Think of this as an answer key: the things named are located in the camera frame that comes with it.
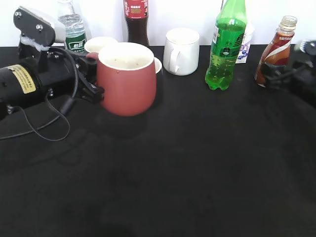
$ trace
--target red mug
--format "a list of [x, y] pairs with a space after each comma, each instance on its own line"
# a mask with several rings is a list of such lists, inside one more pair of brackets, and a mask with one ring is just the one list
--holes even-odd
[[105, 89], [102, 106], [119, 116], [135, 116], [149, 109], [157, 90], [161, 62], [136, 43], [116, 43], [87, 57], [98, 60], [97, 85]]

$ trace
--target robotic arm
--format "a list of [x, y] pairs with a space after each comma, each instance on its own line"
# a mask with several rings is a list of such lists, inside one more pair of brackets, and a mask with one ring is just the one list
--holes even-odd
[[51, 47], [55, 42], [65, 41], [66, 30], [62, 23], [21, 6], [14, 13], [14, 24], [21, 30], [20, 61], [0, 69], [0, 120], [17, 110], [24, 112], [25, 108], [44, 100], [51, 107], [49, 97], [70, 95], [56, 111], [61, 113], [59, 117], [68, 114], [77, 98], [93, 104], [104, 99], [104, 89], [94, 85], [97, 67], [94, 59]]
[[262, 69], [266, 87], [285, 89], [316, 108], [316, 40], [301, 41], [294, 52], [305, 53], [310, 59], [296, 60], [290, 69], [266, 63]]

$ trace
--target green liquid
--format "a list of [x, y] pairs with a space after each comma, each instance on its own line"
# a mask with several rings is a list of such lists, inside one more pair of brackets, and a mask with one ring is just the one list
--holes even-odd
[[[235, 20], [235, 24], [231, 25], [228, 23], [218, 23], [217, 27], [219, 30], [225, 30], [229, 32], [244, 32], [246, 24], [242, 21]], [[232, 42], [234, 39], [222, 39], [224, 42]], [[205, 82], [208, 84], [211, 90], [220, 88], [226, 90], [233, 80], [233, 72], [238, 55], [234, 57], [225, 57], [222, 55], [216, 55], [213, 53], [214, 42], [212, 43], [210, 65], [207, 69]]]

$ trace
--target green soda bottle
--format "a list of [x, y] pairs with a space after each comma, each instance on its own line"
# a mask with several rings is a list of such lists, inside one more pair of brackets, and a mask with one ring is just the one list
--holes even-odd
[[211, 90], [226, 90], [232, 82], [246, 25], [245, 0], [227, 0], [216, 18], [210, 65], [205, 76]]

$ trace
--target white cup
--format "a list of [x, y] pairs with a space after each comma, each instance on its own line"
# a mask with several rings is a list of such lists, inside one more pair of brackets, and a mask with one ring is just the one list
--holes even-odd
[[88, 53], [98, 53], [105, 46], [108, 46], [113, 43], [117, 43], [118, 41], [111, 37], [101, 36], [95, 37], [87, 41], [84, 45], [84, 49]]
[[199, 34], [188, 28], [176, 28], [166, 35], [163, 66], [178, 76], [186, 76], [198, 68]]

